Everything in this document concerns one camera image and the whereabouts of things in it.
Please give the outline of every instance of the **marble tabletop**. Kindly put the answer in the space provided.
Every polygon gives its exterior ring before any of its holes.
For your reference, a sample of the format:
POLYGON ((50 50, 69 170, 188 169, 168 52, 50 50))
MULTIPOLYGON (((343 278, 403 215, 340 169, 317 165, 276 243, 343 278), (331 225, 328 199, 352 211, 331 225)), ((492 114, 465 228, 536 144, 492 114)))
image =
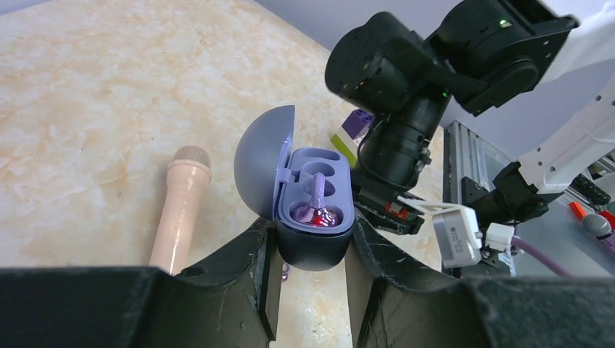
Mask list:
MULTIPOLYGON (((331 148, 354 107, 323 81, 329 53, 249 0, 53 0, 0 17, 0 267, 145 265, 184 144, 212 157, 190 260, 256 218, 234 151, 264 111, 297 108, 294 148, 331 148)), ((414 194, 442 196, 442 131, 414 194)), ((387 235, 439 267, 429 221, 387 235)), ((343 263, 293 270, 273 347, 351 347, 343 263)))

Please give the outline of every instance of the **red object on floor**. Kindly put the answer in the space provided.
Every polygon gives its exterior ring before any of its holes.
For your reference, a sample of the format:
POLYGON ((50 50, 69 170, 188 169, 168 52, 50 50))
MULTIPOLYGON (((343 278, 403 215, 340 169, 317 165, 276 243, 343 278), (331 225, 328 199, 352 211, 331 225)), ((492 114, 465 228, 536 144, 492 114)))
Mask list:
POLYGON ((607 219, 608 223, 611 224, 611 228, 615 229, 615 216, 613 216, 613 214, 607 212, 606 210, 599 212, 598 214, 604 216, 607 219))
POLYGON ((581 204, 579 202, 571 202, 568 205, 570 206, 570 209, 572 209, 574 216, 576 216, 578 220, 581 220, 582 218, 587 216, 585 209, 581 207, 581 204))

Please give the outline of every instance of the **microphone handle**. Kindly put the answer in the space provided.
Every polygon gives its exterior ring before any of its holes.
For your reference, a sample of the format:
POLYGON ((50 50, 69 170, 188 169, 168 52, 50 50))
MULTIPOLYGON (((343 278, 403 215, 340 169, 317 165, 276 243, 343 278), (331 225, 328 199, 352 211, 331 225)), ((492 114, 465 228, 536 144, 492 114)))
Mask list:
POLYGON ((167 197, 149 265, 162 268, 172 276, 188 266, 194 225, 210 178, 202 168, 171 163, 167 174, 167 197))

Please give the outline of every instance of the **container lid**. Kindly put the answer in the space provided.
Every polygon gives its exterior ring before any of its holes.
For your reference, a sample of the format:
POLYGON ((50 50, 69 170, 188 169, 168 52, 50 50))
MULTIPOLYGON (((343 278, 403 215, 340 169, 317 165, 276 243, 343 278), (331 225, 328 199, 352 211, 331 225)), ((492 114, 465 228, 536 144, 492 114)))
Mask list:
POLYGON ((271 109, 246 129, 235 151, 235 185, 244 203, 260 217, 273 221, 280 182, 292 149, 294 105, 271 109))

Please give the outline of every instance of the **microphone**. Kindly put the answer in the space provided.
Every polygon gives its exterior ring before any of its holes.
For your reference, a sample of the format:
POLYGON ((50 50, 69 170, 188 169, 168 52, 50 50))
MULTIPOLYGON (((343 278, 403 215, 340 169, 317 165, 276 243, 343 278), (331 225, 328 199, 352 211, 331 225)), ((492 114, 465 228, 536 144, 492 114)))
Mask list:
POLYGON ((611 224, 606 217, 598 214, 588 214, 581 220, 583 228, 592 236, 596 237, 600 243, 604 244, 613 254, 615 254, 615 236, 611 230, 611 224))
POLYGON ((188 262, 199 203, 211 181, 210 155, 195 145, 182 146, 167 166, 167 198, 162 208, 149 265, 172 276, 188 262))

